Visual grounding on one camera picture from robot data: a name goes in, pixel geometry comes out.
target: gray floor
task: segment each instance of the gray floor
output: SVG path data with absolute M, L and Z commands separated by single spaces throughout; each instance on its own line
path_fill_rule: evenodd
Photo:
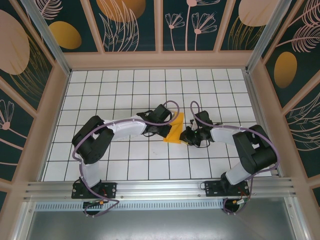
M 252 199 L 239 215 L 221 209 L 36 212 L 28 240 L 294 240 L 281 198 Z

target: yellow oval shape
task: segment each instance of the yellow oval shape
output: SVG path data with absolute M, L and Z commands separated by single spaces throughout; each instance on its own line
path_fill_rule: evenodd
M 65 49 L 76 49 L 81 45 L 81 36 L 77 29 L 65 21 L 55 21 L 49 25 L 56 42 Z
M 250 27 L 268 23 L 279 0 L 242 0 L 239 5 L 240 21 Z
M 12 75 L 21 74 L 30 57 L 28 35 L 9 13 L 0 10 L 0 69 Z
M 131 9 L 136 19 L 141 17 L 146 9 L 146 0 L 96 0 L 101 12 L 109 19 L 115 22 L 129 22 L 129 18 L 125 17 L 125 4 L 127 10 Z
M 291 52 L 285 51 L 277 58 L 274 66 L 274 81 L 279 88 L 288 87 L 297 72 L 297 59 Z

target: dark green wallpaper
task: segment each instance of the dark green wallpaper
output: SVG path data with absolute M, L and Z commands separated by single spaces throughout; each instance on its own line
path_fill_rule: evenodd
M 276 4 L 275 0 L 236 0 L 220 50 L 253 50 Z
M 7 196 L 7 193 L 5 191 L 0 191 L 0 212 L 1 212 L 2 206 L 5 203 L 6 196 Z
M 0 1 L 0 77 L 38 109 L 52 65 L 9 1 Z
M 285 116 L 308 178 L 320 174 L 320 84 Z
M 285 15 L 284 15 L 284 17 L 283 17 L 282 21 L 280 22 L 280 24 L 279 24 L 278 28 L 276 29 L 276 31 L 275 31 L 275 33 L 273 34 L 272 38 L 270 39 L 270 41 L 269 41 L 268 45 L 266 46 L 265 50 L 263 51 L 263 53 L 262 53 L 262 58 L 264 58 L 264 57 L 265 57 L 265 55 L 267 54 L 267 52 L 268 52 L 268 50 L 269 50 L 269 48 L 270 48 L 271 44 L 274 42 L 274 40 L 275 40 L 276 36 L 278 35 L 278 33 L 279 33 L 280 29 L 281 29 L 281 28 L 282 28 L 282 26 L 284 25 L 284 23 L 285 23 L 285 21 L 286 21 L 286 19 L 287 19 L 288 15 L 290 14 L 290 12 L 291 12 L 292 8 L 295 6 L 296 2 L 297 2 L 297 0 L 292 0 L 292 1 L 291 1 L 290 6 L 289 6 L 288 10 L 286 11 L 286 13 L 285 13 Z
M 318 8 L 310 11 L 314 4 Z M 316 0 L 303 2 L 265 64 L 282 107 L 320 69 L 319 6 L 320 2 Z
M 320 187 L 316 187 L 312 189 L 312 191 L 315 196 L 316 202 L 318 203 L 318 206 L 320 208 Z
M 0 178 L 11 181 L 33 117 L 0 90 Z
M 198 1 L 195 6 L 186 0 L 164 0 L 163 51 L 186 51 L 186 38 L 188 51 L 212 51 L 225 6 L 225 0 Z
M 80 0 L 37 0 L 35 3 L 62 52 L 97 52 Z
M 120 0 L 90 4 L 106 52 L 156 50 L 154 0 L 123 0 L 125 7 Z

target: metal base plate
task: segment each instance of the metal base plate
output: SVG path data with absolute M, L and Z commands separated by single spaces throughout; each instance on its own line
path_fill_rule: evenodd
M 91 188 L 95 193 L 104 196 L 109 199 L 116 198 L 117 183 L 115 182 L 99 182 Z M 93 195 L 86 186 L 80 182 L 76 182 L 72 185 L 72 199 L 99 199 L 99 197 Z
M 205 195 L 207 197 L 240 197 L 241 192 L 249 195 L 248 183 L 242 181 L 237 185 L 231 187 L 227 192 L 221 186 L 221 181 L 205 181 L 204 183 Z

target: flower illustration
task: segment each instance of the flower illustration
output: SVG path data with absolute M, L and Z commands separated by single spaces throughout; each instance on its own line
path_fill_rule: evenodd
M 195 42 L 194 42 L 194 50 L 197 51 L 197 37 L 199 34 L 207 34 L 212 33 L 217 30 L 217 25 L 214 25 L 216 22 L 214 18 L 214 13 L 202 14 L 199 19 L 199 13 L 192 14 L 192 25 L 195 33 Z
M 0 100 L 0 129 L 8 130 L 10 128 L 14 109 L 15 105 L 12 102 L 8 101 L 6 106 L 5 101 L 3 99 Z
M 189 25 L 190 8 L 195 6 L 206 6 L 206 5 L 213 5 L 218 3 L 220 3 L 220 0 L 186 0 L 186 4 L 188 4 L 188 12 L 186 14 L 186 28 L 185 28 L 185 50 L 186 51 L 188 51 L 188 25 Z
M 184 27 L 185 22 L 183 21 L 181 13 L 179 13 L 179 14 L 174 13 L 174 14 L 172 14 L 172 16 L 170 15 L 170 13 L 168 13 L 165 15 L 165 20 L 170 28 L 172 47 L 173 47 L 173 51 L 175 51 L 176 49 L 175 49 L 175 44 L 174 44 L 174 38 L 172 36 L 172 29 Z

